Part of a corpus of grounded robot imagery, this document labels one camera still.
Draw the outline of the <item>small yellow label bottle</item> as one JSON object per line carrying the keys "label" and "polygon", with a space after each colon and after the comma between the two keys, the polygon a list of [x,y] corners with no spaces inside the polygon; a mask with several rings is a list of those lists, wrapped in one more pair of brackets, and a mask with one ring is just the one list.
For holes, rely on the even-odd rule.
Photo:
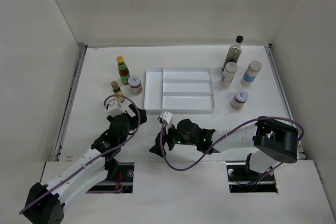
{"label": "small yellow label bottle", "polygon": [[113,90],[113,93],[118,95],[118,99],[120,100],[121,103],[125,101],[124,97],[122,97],[123,93],[121,91],[121,88],[119,87],[118,83],[116,81],[111,82],[111,87]]}

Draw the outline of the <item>brown jar white lid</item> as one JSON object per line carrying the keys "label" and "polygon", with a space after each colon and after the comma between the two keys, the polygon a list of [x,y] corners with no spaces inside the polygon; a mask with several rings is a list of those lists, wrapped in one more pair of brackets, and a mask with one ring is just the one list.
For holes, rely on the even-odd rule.
{"label": "brown jar white lid", "polygon": [[139,76],[130,76],[128,78],[128,84],[132,94],[139,95],[142,93],[142,83]]}
{"label": "brown jar white lid", "polygon": [[246,103],[246,101],[248,100],[248,98],[249,98],[249,95],[247,91],[238,90],[236,91],[233,99],[231,100],[230,105],[235,110],[241,110],[244,104]]}

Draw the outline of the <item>red sauce bottle yellow cap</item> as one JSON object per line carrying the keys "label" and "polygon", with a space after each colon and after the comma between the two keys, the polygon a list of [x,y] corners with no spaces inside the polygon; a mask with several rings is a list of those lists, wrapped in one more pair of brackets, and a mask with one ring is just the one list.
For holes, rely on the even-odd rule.
{"label": "red sauce bottle yellow cap", "polygon": [[118,72],[121,78],[121,81],[123,84],[128,85],[128,79],[130,77],[130,73],[128,70],[127,65],[124,62],[124,58],[122,56],[118,56],[116,58],[116,61],[118,63]]}

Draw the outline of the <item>white bead jar blue label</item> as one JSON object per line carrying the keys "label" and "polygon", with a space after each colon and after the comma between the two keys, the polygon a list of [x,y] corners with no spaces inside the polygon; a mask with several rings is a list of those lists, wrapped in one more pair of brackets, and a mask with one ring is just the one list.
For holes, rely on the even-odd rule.
{"label": "white bead jar blue label", "polygon": [[220,85],[223,88],[228,88],[236,74],[237,64],[234,62],[228,62],[223,70],[223,74],[220,80]]}

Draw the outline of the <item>tall dark sauce bottle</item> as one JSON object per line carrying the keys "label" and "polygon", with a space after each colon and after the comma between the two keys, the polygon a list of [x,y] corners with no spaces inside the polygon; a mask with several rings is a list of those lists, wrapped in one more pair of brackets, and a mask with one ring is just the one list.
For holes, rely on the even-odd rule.
{"label": "tall dark sauce bottle", "polygon": [[234,62],[237,63],[238,59],[240,57],[240,55],[242,54],[242,48],[241,48],[241,44],[244,40],[244,37],[241,35],[238,35],[236,37],[236,40],[234,42],[233,45],[231,45],[228,49],[226,58],[224,60],[224,64],[222,66],[222,70],[225,69],[225,66],[229,63],[229,62]]}

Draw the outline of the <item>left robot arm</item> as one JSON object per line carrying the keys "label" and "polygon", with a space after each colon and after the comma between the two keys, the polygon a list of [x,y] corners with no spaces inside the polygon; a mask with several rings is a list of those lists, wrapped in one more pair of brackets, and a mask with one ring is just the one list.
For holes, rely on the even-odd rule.
{"label": "left robot arm", "polygon": [[111,100],[106,105],[109,128],[62,174],[45,184],[34,184],[20,214],[31,223],[61,223],[71,201],[103,180],[116,179],[119,163],[115,156],[147,121],[145,110],[134,104],[129,108],[134,116],[123,110],[116,100]]}

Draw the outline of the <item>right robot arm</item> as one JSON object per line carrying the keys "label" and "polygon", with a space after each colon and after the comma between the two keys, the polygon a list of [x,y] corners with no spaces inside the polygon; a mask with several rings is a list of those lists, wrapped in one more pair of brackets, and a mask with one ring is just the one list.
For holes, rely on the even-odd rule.
{"label": "right robot arm", "polygon": [[161,130],[150,152],[162,158],[166,158],[166,145],[169,150],[175,145],[195,146],[204,156],[239,148],[257,148],[256,152],[247,155],[243,168],[251,184],[262,181],[281,164],[296,163],[298,143],[305,134],[298,122],[276,116],[260,116],[227,132],[202,129],[190,119],[181,120],[177,126],[164,116],[159,121]]}

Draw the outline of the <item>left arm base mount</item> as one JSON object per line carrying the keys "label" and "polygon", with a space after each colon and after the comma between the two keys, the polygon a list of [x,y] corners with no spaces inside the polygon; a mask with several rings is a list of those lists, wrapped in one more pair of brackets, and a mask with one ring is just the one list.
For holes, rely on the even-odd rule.
{"label": "left arm base mount", "polygon": [[133,193],[134,163],[120,163],[108,172],[107,178],[87,191],[87,194],[131,194]]}

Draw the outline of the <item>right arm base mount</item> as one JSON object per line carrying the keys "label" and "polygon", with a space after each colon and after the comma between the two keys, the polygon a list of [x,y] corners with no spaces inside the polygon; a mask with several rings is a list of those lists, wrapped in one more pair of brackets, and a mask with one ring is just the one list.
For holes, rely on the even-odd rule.
{"label": "right arm base mount", "polygon": [[274,171],[269,167],[264,173],[247,170],[245,163],[226,163],[228,187],[231,193],[277,193]]}

